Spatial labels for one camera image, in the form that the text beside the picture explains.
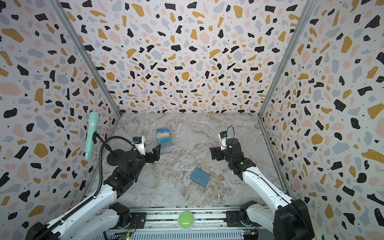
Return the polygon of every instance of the microphone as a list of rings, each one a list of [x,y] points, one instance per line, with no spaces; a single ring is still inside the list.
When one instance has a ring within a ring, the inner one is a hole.
[[[92,136],[97,130],[97,124],[99,124],[100,114],[96,112],[91,112],[88,118],[88,134],[87,140],[85,142],[85,160],[89,160],[91,158],[91,154],[93,152],[93,140]]]

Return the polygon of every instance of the side wall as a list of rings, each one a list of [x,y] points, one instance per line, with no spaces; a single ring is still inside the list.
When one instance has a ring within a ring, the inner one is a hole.
[[[0,239],[19,240],[81,200],[97,165],[83,157],[89,113],[103,136],[117,117],[47,2],[0,6]]]
[[[66,0],[123,112],[258,112],[305,5]]]
[[[262,120],[317,239],[384,239],[383,1],[320,1]]]

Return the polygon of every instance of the gray marble tabletop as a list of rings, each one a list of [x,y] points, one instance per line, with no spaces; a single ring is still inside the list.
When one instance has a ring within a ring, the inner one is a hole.
[[[157,145],[156,129],[170,127],[172,145],[161,148],[160,160],[147,163],[138,182],[117,201],[127,207],[241,205],[250,200],[264,204],[249,185],[231,172],[225,160],[211,158],[209,147],[219,146],[217,134],[228,126],[234,127],[235,138],[239,139],[244,156],[282,189],[256,114],[124,113],[115,135],[130,140],[134,136],[145,136],[148,152]],[[131,148],[119,139],[113,139],[110,145],[112,149]],[[195,167],[211,176],[206,187],[189,179]],[[114,168],[104,160],[104,179]],[[92,184],[92,191],[97,188],[97,183],[98,177]]]

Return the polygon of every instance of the green push button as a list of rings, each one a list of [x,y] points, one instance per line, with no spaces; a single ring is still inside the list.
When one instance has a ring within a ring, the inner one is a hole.
[[[192,212],[184,211],[179,215],[177,223],[181,230],[188,231],[193,227],[195,223],[195,217]]]

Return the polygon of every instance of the green button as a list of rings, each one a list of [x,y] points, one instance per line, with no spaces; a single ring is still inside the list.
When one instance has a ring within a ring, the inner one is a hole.
[[[183,229],[189,229],[194,223],[194,216],[190,211],[184,211],[177,220],[179,226]]]

